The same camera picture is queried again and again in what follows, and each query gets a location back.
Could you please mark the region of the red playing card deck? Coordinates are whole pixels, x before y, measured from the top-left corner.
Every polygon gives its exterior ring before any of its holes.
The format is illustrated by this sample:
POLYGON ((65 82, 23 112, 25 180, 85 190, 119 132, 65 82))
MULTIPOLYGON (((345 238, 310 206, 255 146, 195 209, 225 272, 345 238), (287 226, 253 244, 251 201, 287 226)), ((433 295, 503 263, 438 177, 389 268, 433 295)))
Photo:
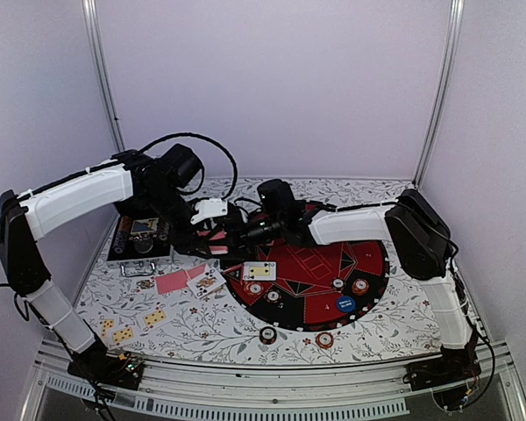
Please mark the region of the red playing card deck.
POLYGON ((203 255, 225 255, 229 253, 229 247, 226 243, 226 231, 219 232, 199 231, 197 233, 202 240, 197 251, 203 255))

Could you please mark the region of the two of clubs card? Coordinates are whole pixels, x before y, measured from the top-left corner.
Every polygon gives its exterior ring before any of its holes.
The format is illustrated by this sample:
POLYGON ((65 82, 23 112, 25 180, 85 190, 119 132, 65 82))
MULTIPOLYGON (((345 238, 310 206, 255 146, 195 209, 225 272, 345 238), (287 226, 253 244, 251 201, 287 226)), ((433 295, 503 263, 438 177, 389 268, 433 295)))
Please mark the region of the two of clubs card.
POLYGON ((276 280, 277 265, 274 261, 248 261, 242 269, 244 281, 270 282, 276 280))

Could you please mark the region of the dark chips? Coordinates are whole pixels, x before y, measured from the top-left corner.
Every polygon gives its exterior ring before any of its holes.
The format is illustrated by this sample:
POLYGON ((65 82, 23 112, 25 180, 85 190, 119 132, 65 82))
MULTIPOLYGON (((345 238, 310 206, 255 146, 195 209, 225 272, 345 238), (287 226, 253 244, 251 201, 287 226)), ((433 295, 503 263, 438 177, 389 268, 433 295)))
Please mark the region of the dark chips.
POLYGON ((277 290, 268 290, 265 299, 269 303, 278 303, 281 300, 281 293, 277 290))
POLYGON ((342 279, 334 279, 332 282, 332 286, 336 290, 342 290, 345 287, 345 282, 342 279))

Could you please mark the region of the dark poker chip stack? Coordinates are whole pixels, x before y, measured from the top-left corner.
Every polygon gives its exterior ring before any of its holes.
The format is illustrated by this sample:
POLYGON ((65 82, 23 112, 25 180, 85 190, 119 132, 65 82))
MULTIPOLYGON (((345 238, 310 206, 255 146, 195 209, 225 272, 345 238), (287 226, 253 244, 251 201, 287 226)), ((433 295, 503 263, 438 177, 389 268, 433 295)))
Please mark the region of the dark poker chip stack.
POLYGON ((272 327, 265 327, 259 331, 259 340, 264 345, 272 345, 277 338, 277 332, 272 327))

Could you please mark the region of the blue small blind button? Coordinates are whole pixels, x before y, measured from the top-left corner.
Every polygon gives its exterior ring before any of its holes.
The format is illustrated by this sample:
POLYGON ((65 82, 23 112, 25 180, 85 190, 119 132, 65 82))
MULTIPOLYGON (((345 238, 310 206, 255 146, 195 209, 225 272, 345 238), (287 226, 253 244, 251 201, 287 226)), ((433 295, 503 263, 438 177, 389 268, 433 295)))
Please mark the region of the blue small blind button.
POLYGON ((356 309, 356 302, 350 296, 341 296, 337 299, 336 306, 343 313, 351 313, 356 309))

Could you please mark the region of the orange poker chip stack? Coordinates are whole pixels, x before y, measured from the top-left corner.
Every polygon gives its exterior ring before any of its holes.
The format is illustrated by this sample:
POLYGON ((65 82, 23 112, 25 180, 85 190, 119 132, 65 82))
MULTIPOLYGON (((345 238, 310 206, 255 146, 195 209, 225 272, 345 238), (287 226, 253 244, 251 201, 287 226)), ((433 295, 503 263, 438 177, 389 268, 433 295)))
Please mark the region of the orange poker chip stack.
POLYGON ((316 345, 322 349, 329 349, 333 346, 334 338, 329 332, 320 332, 315 338, 316 345))

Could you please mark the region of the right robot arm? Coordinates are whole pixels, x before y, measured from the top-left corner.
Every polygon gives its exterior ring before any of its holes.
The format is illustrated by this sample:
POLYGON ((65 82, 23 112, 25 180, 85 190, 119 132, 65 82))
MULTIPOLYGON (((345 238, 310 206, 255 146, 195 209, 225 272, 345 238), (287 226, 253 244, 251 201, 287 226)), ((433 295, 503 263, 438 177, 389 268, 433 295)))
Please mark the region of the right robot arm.
POLYGON ((259 208, 229 234, 232 260, 224 278, 232 295, 264 322, 264 345, 280 329, 306 332, 322 353, 339 345, 343 326, 377 306, 388 287, 388 251, 402 272, 423 285, 441 336, 434 360, 408 364, 414 390, 443 387, 436 404, 462 410, 486 391, 476 347, 480 333, 468 314, 465 288, 453 264, 458 251, 441 217, 415 189, 394 201, 336 207, 298 199, 288 182, 257 188, 259 208))

